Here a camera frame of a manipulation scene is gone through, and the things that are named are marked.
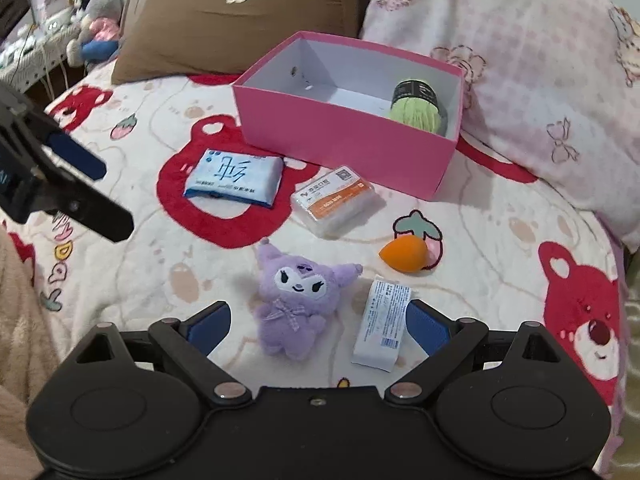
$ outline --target blanket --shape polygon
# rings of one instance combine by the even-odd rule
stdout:
[[[42,469],[24,417],[58,359],[33,273],[33,246],[0,228],[0,480],[31,479]]]
[[[626,274],[629,288],[626,301],[630,340],[627,365],[625,411],[620,425],[623,439],[611,460],[614,480],[633,480],[640,476],[640,254],[636,254]]]
[[[292,214],[289,195],[326,168],[286,158],[272,209],[182,195],[206,149],[250,149],[228,80],[173,76],[113,87],[112,69],[92,72],[50,113],[105,160],[107,175],[95,186],[132,212],[129,240],[113,244],[62,214],[10,225],[34,245],[35,286],[60,357],[97,322],[144,330],[224,300],[231,330],[209,358],[252,391],[348,384],[382,391],[426,358],[406,336],[391,373],[351,363],[369,287],[382,276],[452,319],[475,317],[494,330],[544,322],[618,409],[626,345],[612,246],[593,214],[573,209],[549,184],[463,132],[432,202],[375,186],[383,207],[319,239]],[[421,237],[432,256],[414,275],[378,256],[407,233]],[[364,267],[306,362],[265,355],[257,344],[255,246],[262,237],[328,266]],[[598,333],[589,331],[594,320]],[[606,460],[598,470],[604,467]]]

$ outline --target bow print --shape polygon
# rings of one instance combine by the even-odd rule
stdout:
[[[569,140],[570,128],[571,122],[566,117],[564,121],[558,121],[546,126],[546,132],[556,145],[551,153],[551,161],[554,164],[562,164],[569,159],[576,161],[580,157],[580,153],[573,146],[566,143]]]
[[[277,312],[271,312],[267,317],[265,317],[264,318],[265,321],[286,317],[287,321],[289,321],[289,324],[291,325],[291,329],[293,330],[293,332],[297,332],[298,330],[300,330],[300,323],[298,323],[296,316],[306,316],[305,307],[303,306],[289,307],[284,303],[282,303],[280,300],[274,301],[273,305],[278,310]]]

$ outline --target open cardboard box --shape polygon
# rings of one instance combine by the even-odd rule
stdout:
[[[444,136],[387,118],[396,85],[427,81],[446,110]],[[298,32],[233,85],[246,142],[430,200],[456,149],[463,73],[367,41]]]

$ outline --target plastic package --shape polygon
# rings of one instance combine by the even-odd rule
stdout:
[[[279,156],[207,150],[187,177],[184,196],[227,198],[271,207],[283,167],[284,161]]]
[[[360,331],[353,348],[352,363],[394,369],[406,325],[406,307],[411,301],[408,286],[375,280],[369,289]]]
[[[372,206],[375,199],[369,182],[341,166],[294,193],[291,206],[313,234],[324,237]]]

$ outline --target beige fleece blanket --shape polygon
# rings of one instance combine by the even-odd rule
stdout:
[[[21,253],[25,261],[0,228],[0,480],[27,480],[42,470],[24,417],[58,365],[31,283],[33,259]]]
[[[633,259],[626,283],[629,287],[625,306],[630,338],[625,416],[620,426],[624,442],[611,461],[613,480],[640,478],[640,253]]]

